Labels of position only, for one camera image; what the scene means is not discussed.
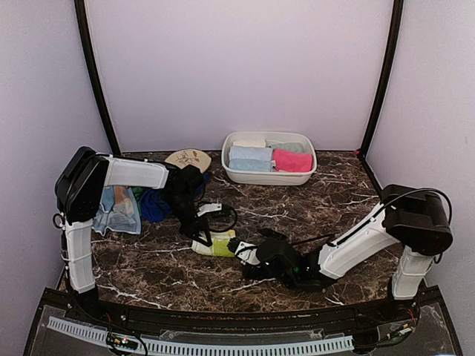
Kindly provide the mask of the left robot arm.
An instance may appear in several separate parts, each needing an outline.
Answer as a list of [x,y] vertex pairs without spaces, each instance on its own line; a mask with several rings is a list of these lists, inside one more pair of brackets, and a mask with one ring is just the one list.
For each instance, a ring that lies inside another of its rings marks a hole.
[[194,202],[194,194],[203,183],[200,169],[193,165],[179,168],[166,162],[99,154],[87,146],[79,148],[54,189],[72,289],[83,294],[96,286],[91,232],[104,188],[139,186],[162,191],[165,203],[180,222],[180,233],[210,247],[208,221]]

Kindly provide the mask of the pink towel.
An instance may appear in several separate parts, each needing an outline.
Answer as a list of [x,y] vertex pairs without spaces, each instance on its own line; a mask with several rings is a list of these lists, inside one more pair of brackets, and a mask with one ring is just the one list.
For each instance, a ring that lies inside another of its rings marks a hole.
[[277,171],[290,173],[305,173],[312,170],[312,154],[294,153],[282,149],[276,149],[272,154],[272,161]]

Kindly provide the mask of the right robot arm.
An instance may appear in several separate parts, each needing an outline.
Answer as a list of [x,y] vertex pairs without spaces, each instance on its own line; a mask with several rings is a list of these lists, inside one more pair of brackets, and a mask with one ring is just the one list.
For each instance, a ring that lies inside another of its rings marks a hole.
[[453,206],[444,192],[388,185],[362,221],[314,251],[299,253],[271,231],[258,245],[233,239],[228,249],[249,279],[275,278],[290,289],[320,292],[375,253],[400,243],[404,249],[390,279],[390,296],[379,304],[379,316],[393,322],[406,312],[434,259],[453,243],[452,217]]

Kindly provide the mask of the yellow green patterned towel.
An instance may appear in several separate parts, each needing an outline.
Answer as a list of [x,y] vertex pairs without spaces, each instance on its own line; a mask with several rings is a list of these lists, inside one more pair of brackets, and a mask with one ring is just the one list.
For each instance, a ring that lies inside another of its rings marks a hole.
[[228,249],[227,245],[230,239],[235,238],[235,230],[231,229],[225,232],[211,232],[212,245],[210,247],[193,241],[191,244],[192,251],[197,254],[212,257],[234,257],[235,255]]

